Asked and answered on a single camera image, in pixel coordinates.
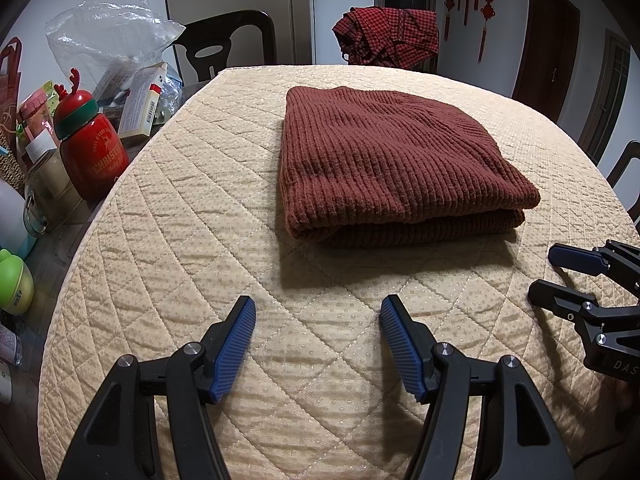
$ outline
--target beige tablecloth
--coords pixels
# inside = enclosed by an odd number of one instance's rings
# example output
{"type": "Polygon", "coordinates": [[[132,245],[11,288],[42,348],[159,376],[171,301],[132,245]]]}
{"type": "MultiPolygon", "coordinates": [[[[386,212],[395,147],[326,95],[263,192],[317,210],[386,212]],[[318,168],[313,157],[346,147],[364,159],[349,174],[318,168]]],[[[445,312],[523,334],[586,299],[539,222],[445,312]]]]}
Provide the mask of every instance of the beige tablecloth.
{"type": "MultiPolygon", "coordinates": [[[[145,147],[76,254],[42,365],[44,471],[56,476],[119,355],[169,355],[224,319],[240,294],[257,305],[255,333],[234,389],[210,409],[234,480],[402,478],[426,407],[404,392],[381,342],[377,314],[391,293],[468,356],[520,357],[579,457],[612,442],[612,394],[582,366],[572,325],[535,312],[526,293],[536,278],[560,282],[545,257],[552,243],[590,248],[606,238],[639,242],[587,157],[520,103],[386,68],[225,70],[145,147]],[[283,229],[276,189],[285,95],[295,85],[453,104],[484,125],[542,201],[504,235],[385,250],[298,243],[283,229]]],[[[604,305],[634,302],[603,277],[570,277],[604,305]]],[[[164,399],[156,415],[166,478],[175,479],[164,399]]],[[[471,472],[478,416],[475,399],[459,478],[471,472]]]]}

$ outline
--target silver bolt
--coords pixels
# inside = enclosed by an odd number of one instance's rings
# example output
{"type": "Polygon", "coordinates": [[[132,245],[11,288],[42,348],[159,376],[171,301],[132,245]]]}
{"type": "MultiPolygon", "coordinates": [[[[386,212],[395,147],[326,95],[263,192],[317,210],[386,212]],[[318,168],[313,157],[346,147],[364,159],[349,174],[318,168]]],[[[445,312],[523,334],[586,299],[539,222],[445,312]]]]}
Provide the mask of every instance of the silver bolt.
{"type": "Polygon", "coordinates": [[[436,352],[446,357],[453,354],[453,349],[449,347],[449,343],[438,343],[436,345],[436,352]]]}
{"type": "Polygon", "coordinates": [[[515,355],[502,356],[502,362],[509,368],[517,368],[520,366],[520,361],[518,361],[518,358],[515,355]]]}
{"type": "Polygon", "coordinates": [[[196,355],[202,349],[202,345],[200,343],[187,343],[182,351],[187,355],[196,355]]]}
{"type": "Polygon", "coordinates": [[[129,368],[133,364],[133,355],[124,354],[118,357],[118,366],[121,368],[129,368]]]}

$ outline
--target ribbed knit fabric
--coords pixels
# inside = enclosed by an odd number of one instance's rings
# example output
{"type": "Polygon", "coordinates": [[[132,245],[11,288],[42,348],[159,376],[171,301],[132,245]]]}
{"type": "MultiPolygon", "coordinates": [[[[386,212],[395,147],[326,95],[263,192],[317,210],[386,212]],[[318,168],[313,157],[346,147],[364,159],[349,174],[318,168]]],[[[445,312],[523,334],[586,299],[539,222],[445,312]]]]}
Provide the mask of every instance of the ribbed knit fabric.
{"type": "Polygon", "coordinates": [[[287,231],[336,246],[504,232],[540,201],[476,120],[402,92],[290,89],[280,156],[287,231]]]}

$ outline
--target chair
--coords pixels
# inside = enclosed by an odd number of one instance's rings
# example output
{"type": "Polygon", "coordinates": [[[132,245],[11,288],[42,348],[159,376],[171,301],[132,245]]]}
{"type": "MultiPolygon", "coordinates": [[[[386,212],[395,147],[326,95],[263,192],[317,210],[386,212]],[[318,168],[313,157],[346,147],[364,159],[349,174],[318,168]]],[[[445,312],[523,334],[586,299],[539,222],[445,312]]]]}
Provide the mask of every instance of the chair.
{"type": "Polygon", "coordinates": [[[231,35],[243,25],[255,25],[262,33],[262,52],[265,65],[276,64],[276,35],[273,20],[260,10],[236,10],[212,16],[186,25],[186,30],[174,41],[187,50],[187,60],[198,73],[198,81],[211,79],[226,68],[231,51],[231,35]],[[221,46],[222,50],[210,56],[196,57],[196,54],[210,46],[221,46]]]}
{"type": "MultiPolygon", "coordinates": [[[[626,170],[626,167],[629,165],[631,159],[633,158],[640,158],[640,142],[638,142],[637,140],[632,140],[630,143],[628,143],[628,145],[625,147],[625,150],[622,152],[622,155],[620,155],[620,158],[616,162],[616,165],[613,167],[613,170],[611,170],[611,173],[609,173],[607,182],[611,187],[614,187],[617,184],[617,182],[620,180],[620,177],[626,170]]],[[[631,219],[634,222],[638,220],[638,217],[640,216],[640,196],[638,197],[638,200],[636,200],[636,203],[631,206],[629,211],[627,211],[627,213],[629,213],[629,216],[631,216],[631,219]]],[[[640,224],[636,226],[636,230],[638,231],[638,234],[640,234],[640,224]]]]}

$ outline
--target plaid garment on chair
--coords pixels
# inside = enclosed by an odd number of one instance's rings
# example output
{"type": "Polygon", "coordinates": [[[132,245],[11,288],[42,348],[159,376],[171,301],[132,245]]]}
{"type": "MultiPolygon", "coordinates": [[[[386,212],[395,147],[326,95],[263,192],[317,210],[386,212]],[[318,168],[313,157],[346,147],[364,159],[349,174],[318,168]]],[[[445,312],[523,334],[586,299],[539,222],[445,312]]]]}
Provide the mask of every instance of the plaid garment on chair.
{"type": "Polygon", "coordinates": [[[409,70],[438,53],[436,13],[430,10],[351,7],[332,30],[350,65],[409,70]]]}

